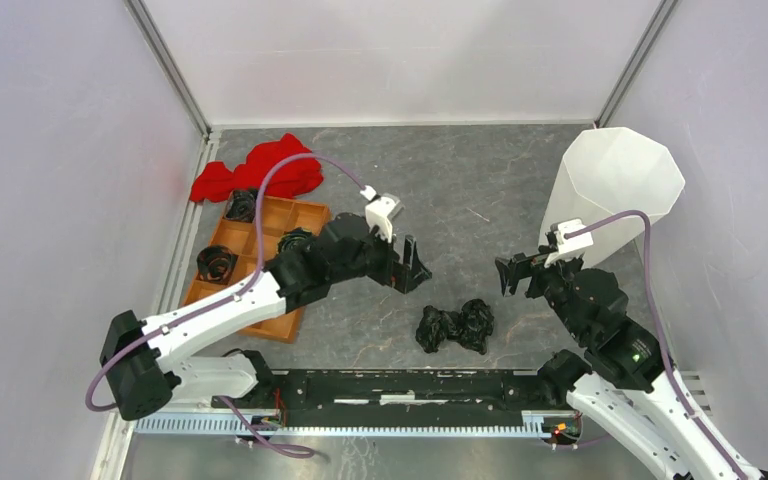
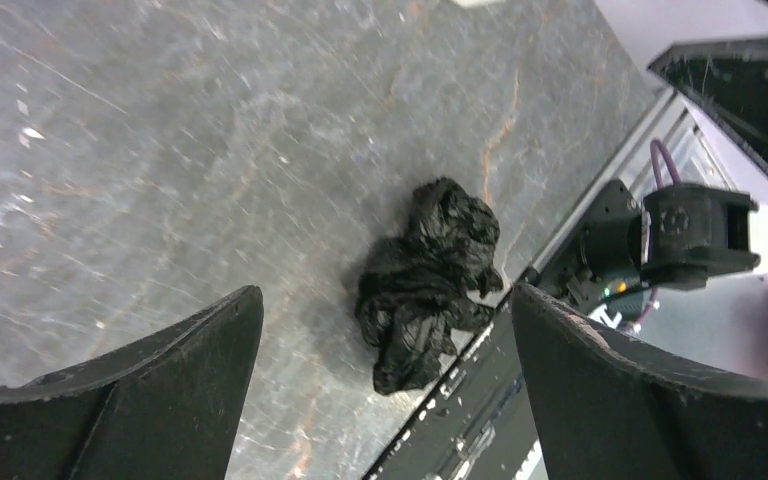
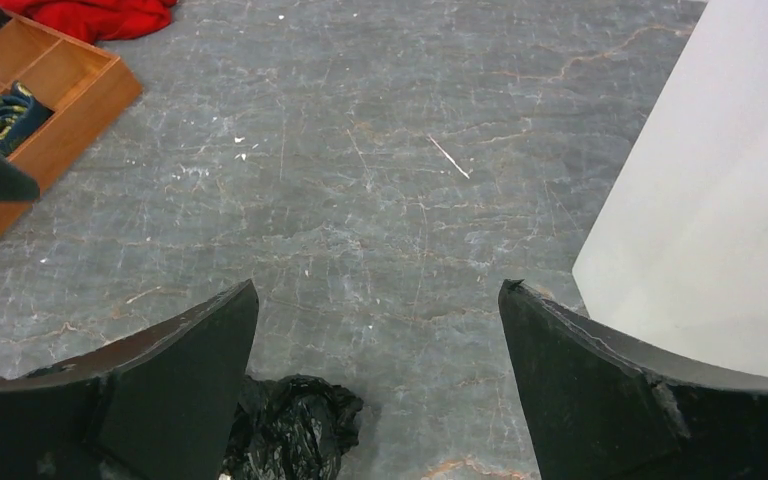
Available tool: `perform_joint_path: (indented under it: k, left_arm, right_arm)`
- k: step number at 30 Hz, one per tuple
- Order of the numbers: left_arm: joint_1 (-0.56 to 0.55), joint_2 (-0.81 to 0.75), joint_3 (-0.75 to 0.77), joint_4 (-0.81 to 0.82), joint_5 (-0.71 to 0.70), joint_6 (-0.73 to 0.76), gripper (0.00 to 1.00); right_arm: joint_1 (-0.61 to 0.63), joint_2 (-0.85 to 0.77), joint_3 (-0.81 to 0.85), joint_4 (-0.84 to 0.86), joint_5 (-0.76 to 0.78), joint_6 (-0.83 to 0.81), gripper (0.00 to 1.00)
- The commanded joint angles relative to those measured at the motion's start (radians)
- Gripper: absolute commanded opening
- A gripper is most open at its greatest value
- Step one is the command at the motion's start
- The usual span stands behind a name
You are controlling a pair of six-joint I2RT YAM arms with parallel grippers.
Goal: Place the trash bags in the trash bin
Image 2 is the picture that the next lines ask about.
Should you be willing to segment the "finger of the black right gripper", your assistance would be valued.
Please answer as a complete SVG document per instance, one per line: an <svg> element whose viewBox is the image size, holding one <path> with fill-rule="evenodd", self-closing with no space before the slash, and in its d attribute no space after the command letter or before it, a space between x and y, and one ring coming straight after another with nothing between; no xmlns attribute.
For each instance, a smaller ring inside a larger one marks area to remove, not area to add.
<svg viewBox="0 0 768 480"><path fill-rule="evenodd" d="M698 106L768 178L768 37L673 44L648 70Z"/></svg>

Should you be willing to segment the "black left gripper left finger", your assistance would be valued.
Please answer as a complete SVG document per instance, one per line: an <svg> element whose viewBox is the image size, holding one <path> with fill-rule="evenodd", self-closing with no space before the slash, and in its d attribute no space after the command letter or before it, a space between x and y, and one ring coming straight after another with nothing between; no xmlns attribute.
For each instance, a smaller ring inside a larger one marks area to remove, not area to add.
<svg viewBox="0 0 768 480"><path fill-rule="evenodd" d="M245 286L92 360L0 387L0 479L221 479L261 339Z"/></svg>

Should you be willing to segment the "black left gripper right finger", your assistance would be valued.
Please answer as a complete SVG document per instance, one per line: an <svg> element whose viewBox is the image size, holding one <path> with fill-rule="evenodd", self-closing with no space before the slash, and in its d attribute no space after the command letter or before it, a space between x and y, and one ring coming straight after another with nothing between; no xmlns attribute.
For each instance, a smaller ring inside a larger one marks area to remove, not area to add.
<svg viewBox="0 0 768 480"><path fill-rule="evenodd" d="M517 351L552 479L768 479L768 380L511 293Z"/></svg>

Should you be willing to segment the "black plastic trash bag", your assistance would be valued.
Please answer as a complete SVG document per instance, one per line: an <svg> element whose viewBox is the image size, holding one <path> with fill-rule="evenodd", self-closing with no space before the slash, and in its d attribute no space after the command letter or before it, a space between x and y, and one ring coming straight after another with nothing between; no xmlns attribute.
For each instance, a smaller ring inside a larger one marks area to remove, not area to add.
<svg viewBox="0 0 768 480"><path fill-rule="evenodd" d="M376 393L426 388L442 357L458 353L453 332L489 325L495 310L482 299L504 288L494 266L499 237L492 209L455 180L440 177L413 191L404 230L376 244L358 281L354 315L378 351Z"/></svg>

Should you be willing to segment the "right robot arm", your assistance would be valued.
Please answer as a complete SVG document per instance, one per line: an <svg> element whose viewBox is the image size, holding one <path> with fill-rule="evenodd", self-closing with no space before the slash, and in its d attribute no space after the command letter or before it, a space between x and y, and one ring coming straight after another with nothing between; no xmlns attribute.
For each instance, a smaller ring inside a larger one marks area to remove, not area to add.
<svg viewBox="0 0 768 480"><path fill-rule="evenodd" d="M768 178L768 37L669 47L649 66L699 106ZM764 261L768 209L748 194L684 181L659 140L650 144L655 189L636 200L626 181L595 185L523 275L588 310L624 278L642 290L692 290Z"/></svg>

